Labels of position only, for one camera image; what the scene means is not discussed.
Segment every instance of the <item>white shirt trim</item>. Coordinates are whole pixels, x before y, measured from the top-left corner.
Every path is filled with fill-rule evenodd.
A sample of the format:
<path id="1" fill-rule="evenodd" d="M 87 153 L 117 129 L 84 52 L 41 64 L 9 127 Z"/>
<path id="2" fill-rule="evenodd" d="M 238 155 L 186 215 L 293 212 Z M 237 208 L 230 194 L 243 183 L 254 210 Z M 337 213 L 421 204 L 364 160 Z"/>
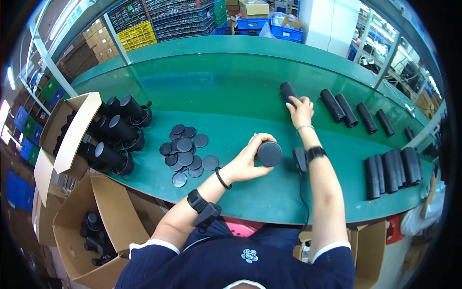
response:
<path id="1" fill-rule="evenodd" d="M 348 242 L 348 241 L 336 241 L 334 243 L 330 243 L 329 245 L 324 246 L 323 248 L 321 248 L 321 250 L 319 250 L 315 254 L 315 256 L 313 257 L 313 261 L 311 263 L 314 264 L 314 262 L 316 261 L 316 259 L 318 259 L 319 256 L 323 255 L 325 252 L 327 252 L 329 250 L 332 250 L 332 249 L 338 248 L 338 247 L 348 247 L 351 250 L 350 242 Z"/>
<path id="2" fill-rule="evenodd" d="M 175 252 L 178 255 L 180 254 L 180 250 L 178 250 L 178 248 L 175 247 L 175 245 L 170 244 L 169 242 L 166 242 L 166 241 L 163 241 L 163 240 L 152 239 L 152 240 L 148 240 L 146 243 L 141 244 L 141 245 L 140 244 L 130 244 L 130 246 L 128 247 L 130 249 L 130 254 L 129 254 L 128 258 L 129 259 L 132 258 L 132 250 L 133 249 L 141 249 L 141 248 L 149 246 L 149 245 L 163 246 L 165 248 L 169 248 L 170 250 L 172 250 L 173 252 Z"/>
<path id="3" fill-rule="evenodd" d="M 228 286 L 224 287 L 223 289 L 231 289 L 231 288 L 233 288 L 233 287 L 235 287 L 235 286 L 237 286 L 239 284 L 242 284 L 242 283 L 258 287 L 259 289 L 266 289 L 266 287 L 261 285 L 260 283 L 250 281 L 250 280 L 239 280 L 239 281 L 233 282 L 232 284 L 229 284 Z"/>

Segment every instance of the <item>person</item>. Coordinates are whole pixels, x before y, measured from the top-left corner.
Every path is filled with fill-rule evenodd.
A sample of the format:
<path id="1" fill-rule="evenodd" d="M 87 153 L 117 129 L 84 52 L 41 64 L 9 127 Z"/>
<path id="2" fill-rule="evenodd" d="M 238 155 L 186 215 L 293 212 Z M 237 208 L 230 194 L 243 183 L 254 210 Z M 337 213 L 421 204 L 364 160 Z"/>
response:
<path id="1" fill-rule="evenodd" d="M 313 103 L 290 97 L 286 104 L 305 150 L 321 146 L 311 125 Z M 226 185 L 267 175 L 270 167 L 255 167 L 254 156 L 269 134 L 254 135 L 229 164 L 219 170 Z M 313 194 L 311 264 L 294 258 L 298 228 L 264 225 L 248 238 L 233 236 L 223 220 L 205 234 L 193 226 L 197 212 L 182 199 L 162 218 L 152 237 L 130 245 L 130 261 L 115 288 L 353 288 L 355 269 L 348 242 L 342 190 L 327 156 L 309 163 Z M 200 196 L 216 203 L 225 192 L 212 174 Z"/>

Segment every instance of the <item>hand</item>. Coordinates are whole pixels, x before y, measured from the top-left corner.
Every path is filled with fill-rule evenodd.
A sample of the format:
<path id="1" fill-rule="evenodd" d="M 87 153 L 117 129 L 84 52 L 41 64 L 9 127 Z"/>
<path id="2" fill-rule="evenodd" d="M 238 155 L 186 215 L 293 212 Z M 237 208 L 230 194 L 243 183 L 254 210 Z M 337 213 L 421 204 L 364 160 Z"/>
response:
<path id="1" fill-rule="evenodd" d="M 288 110 L 290 111 L 290 116 L 292 118 L 293 126 L 296 129 L 299 129 L 302 126 L 310 126 L 311 118 L 315 111 L 313 110 L 313 103 L 306 96 L 300 97 L 300 99 L 289 96 L 289 99 L 295 104 L 296 107 L 293 107 L 292 104 L 286 103 Z"/>
<path id="2" fill-rule="evenodd" d="M 223 181 L 230 185 L 233 182 L 245 181 L 264 176 L 273 170 L 272 167 L 254 166 L 254 157 L 262 142 L 276 139 L 269 134 L 254 134 L 248 145 L 219 173 Z"/>

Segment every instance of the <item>green crate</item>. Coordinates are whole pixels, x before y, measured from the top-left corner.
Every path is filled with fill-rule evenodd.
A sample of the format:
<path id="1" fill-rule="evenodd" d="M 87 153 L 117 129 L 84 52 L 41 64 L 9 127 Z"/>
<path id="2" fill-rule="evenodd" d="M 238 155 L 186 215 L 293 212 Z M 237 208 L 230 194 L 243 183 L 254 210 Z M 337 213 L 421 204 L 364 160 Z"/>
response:
<path id="1" fill-rule="evenodd" d="M 40 149 L 38 148 L 38 146 L 36 145 L 33 145 L 32 146 L 32 150 L 30 151 L 30 155 L 29 155 L 29 159 L 28 161 L 33 165 L 35 166 L 35 164 L 37 163 L 37 157 L 38 157 L 38 152 L 40 151 Z"/>
<path id="2" fill-rule="evenodd" d="M 58 90 L 59 83 L 56 80 L 54 76 L 48 80 L 47 84 L 45 84 L 45 87 L 42 87 L 42 91 L 40 92 L 41 97 L 43 97 L 46 101 L 49 101 L 55 92 Z"/>
<path id="3" fill-rule="evenodd" d="M 34 136 L 34 131 L 36 127 L 37 127 L 37 122 L 30 115 L 28 115 L 26 124 L 24 125 L 24 128 L 21 132 L 23 133 L 25 137 L 31 140 L 32 137 Z"/>

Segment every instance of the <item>black bracelet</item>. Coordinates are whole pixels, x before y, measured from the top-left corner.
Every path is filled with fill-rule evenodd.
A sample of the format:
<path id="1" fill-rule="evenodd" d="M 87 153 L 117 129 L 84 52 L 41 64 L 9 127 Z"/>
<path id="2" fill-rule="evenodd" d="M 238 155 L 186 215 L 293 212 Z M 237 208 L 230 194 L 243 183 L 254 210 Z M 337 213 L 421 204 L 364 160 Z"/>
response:
<path id="1" fill-rule="evenodd" d="M 218 180 L 220 181 L 220 183 L 221 183 L 227 190 L 231 190 L 231 189 L 232 189 L 232 184 L 231 184 L 231 185 L 225 184 L 225 182 L 223 181 L 223 179 L 220 177 L 220 174 L 218 173 L 219 170 L 221 170 L 221 167 L 218 166 L 218 167 L 215 168 L 215 174 L 217 175 Z"/>

